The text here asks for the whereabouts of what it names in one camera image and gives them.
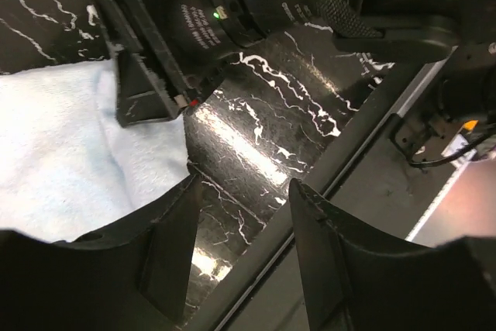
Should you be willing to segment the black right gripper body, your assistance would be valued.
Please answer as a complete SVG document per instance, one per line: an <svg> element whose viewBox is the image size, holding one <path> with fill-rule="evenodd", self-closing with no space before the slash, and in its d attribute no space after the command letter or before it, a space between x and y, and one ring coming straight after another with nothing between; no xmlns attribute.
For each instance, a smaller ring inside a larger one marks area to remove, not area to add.
<svg viewBox="0 0 496 331"><path fill-rule="evenodd" d="M276 32L322 19L336 45L385 60L427 64L457 42L453 20L431 12L365 16L362 0L92 0L109 54L127 50L157 62L181 110L222 83L232 55Z"/></svg>

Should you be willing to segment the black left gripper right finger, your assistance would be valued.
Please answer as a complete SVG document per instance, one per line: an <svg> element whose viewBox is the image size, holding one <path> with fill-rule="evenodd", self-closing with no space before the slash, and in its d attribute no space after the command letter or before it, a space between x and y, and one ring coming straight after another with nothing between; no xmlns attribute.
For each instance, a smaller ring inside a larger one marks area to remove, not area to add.
<svg viewBox="0 0 496 331"><path fill-rule="evenodd" d="M495 241L429 248L337 208L294 179L289 203L313 330L493 330Z"/></svg>

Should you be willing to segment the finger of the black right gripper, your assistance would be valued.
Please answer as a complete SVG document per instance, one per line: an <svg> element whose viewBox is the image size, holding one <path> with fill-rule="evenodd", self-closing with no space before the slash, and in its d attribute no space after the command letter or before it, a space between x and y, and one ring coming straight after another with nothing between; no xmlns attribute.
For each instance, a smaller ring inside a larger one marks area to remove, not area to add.
<svg viewBox="0 0 496 331"><path fill-rule="evenodd" d="M124 50L115 59L116 119L123 128L144 122L175 120L181 109L177 91L157 62Z"/></svg>

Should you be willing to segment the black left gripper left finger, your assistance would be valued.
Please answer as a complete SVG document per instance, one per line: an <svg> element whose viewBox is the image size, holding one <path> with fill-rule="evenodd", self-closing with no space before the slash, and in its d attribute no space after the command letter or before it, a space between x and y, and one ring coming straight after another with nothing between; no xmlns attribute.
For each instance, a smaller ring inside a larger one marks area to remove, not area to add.
<svg viewBox="0 0 496 331"><path fill-rule="evenodd" d="M154 202L73 242L1 233L3 330L174 330L201 208L189 176Z"/></svg>

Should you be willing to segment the light blue towel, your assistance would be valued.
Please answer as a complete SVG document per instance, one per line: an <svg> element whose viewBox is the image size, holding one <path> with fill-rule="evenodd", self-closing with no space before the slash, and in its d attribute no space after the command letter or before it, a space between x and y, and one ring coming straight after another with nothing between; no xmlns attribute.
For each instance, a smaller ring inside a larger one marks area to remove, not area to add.
<svg viewBox="0 0 496 331"><path fill-rule="evenodd" d="M1 227L72 241L188 176L184 122L122 128L108 61L1 78Z"/></svg>

